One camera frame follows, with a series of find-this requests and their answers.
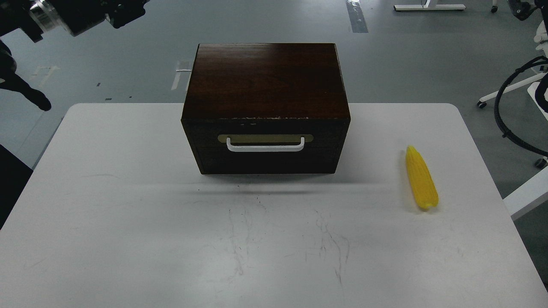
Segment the yellow corn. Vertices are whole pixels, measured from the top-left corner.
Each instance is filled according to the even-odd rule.
[[[438,205],[438,192],[423,157],[412,146],[407,147],[407,175],[418,206],[429,209]]]

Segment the dark wood surface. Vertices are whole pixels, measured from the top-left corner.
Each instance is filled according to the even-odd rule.
[[[335,44],[200,44],[183,118],[349,121]]]

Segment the scratch mark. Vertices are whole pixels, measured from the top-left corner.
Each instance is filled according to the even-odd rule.
[[[27,269],[29,270],[29,269],[31,269],[31,268],[33,268],[33,267],[35,267],[36,265],[38,265],[38,264],[40,264],[40,263],[44,262],[44,260],[45,260],[45,259],[47,259],[47,257],[46,257],[46,258],[42,258],[42,260],[40,260],[40,261],[38,261],[38,262],[34,263],[33,265],[31,265],[31,266],[27,267]]]
[[[343,264],[346,265],[348,263],[348,258],[350,256],[350,241],[348,240],[348,238],[344,236],[340,236],[340,235],[337,235],[336,233],[329,231],[328,223],[326,222],[323,215],[320,214],[318,211],[316,211],[316,213],[318,214],[318,218],[316,220],[316,226],[319,227],[321,233],[323,234],[322,245],[320,246],[320,249],[319,249],[319,255],[321,257],[323,254],[323,258],[325,260],[327,255],[327,244],[329,244],[330,248],[332,247],[332,245],[335,245],[335,247],[337,248],[338,263],[339,263],[338,266],[334,266],[335,275],[337,279],[339,280],[339,283],[342,285],[343,279],[341,274],[343,270],[346,272],[346,267],[343,267]]]
[[[111,176],[113,178],[121,179],[121,178],[115,176],[114,174],[107,174],[107,173],[84,175],[84,176],[80,176],[80,178],[92,178],[94,176]]]

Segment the wooden drawer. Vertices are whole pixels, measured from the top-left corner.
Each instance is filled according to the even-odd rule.
[[[181,122],[203,174],[334,173],[350,124],[335,45],[201,44]]]
[[[226,147],[198,148],[202,174],[335,173],[336,147],[305,147],[299,152],[231,152]]]

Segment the white handle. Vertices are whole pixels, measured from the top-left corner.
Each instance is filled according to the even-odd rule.
[[[305,148],[305,138],[298,145],[232,145],[227,137],[226,146],[232,152],[298,152]]]

